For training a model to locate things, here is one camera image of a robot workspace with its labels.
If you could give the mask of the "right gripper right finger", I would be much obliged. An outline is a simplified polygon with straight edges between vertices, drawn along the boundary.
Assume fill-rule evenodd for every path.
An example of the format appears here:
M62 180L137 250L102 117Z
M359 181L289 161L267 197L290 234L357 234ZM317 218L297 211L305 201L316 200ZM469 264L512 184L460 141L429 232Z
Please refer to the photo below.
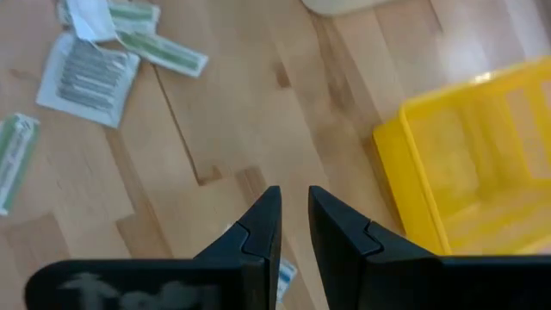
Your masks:
M308 193L331 310L551 310L551 256L439 256L327 190Z

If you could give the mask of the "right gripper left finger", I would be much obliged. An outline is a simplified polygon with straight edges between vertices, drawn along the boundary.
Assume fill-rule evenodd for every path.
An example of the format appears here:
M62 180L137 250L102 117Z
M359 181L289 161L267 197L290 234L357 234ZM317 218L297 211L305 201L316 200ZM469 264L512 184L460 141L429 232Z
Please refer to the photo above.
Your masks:
M27 310L276 310L282 195L268 187L193 258L71 259L27 281Z

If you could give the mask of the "yellow plastic basket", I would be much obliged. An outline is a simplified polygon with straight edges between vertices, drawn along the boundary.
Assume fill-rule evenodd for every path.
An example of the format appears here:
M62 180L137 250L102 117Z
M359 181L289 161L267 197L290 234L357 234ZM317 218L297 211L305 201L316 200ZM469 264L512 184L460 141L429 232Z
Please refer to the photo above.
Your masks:
M412 243L551 254L551 56L414 97L373 137Z

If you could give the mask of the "torn white text-printed packet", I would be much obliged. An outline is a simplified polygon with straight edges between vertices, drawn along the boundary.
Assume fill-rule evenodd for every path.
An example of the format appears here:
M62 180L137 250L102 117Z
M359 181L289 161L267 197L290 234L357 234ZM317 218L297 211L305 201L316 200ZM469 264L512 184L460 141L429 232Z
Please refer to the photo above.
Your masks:
M62 33L46 60L36 103L117 128L139 69L134 53Z

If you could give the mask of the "folded plain white packet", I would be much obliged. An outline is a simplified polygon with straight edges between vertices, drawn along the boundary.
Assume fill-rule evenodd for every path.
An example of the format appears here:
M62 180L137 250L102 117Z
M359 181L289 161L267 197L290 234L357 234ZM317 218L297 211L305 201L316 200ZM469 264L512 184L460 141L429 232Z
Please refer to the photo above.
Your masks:
M66 0L72 26L81 40L115 40L117 33L108 0Z

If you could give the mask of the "white plastic bin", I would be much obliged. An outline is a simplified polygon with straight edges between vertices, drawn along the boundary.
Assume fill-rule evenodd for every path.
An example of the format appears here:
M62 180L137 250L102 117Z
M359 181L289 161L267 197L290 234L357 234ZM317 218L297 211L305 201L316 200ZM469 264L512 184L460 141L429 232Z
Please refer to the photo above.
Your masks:
M338 16L395 0L301 0L313 13L322 16Z

